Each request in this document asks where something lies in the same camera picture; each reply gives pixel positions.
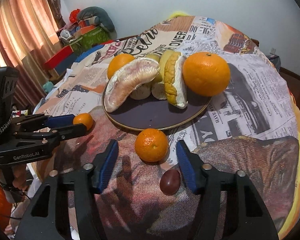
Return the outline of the left hand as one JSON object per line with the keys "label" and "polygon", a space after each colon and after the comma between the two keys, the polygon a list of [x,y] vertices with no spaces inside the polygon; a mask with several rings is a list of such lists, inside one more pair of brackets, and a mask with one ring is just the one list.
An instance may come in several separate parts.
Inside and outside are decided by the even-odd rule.
{"label": "left hand", "polygon": [[13,186],[19,190],[23,190],[26,187],[26,164],[13,166],[14,181]]}

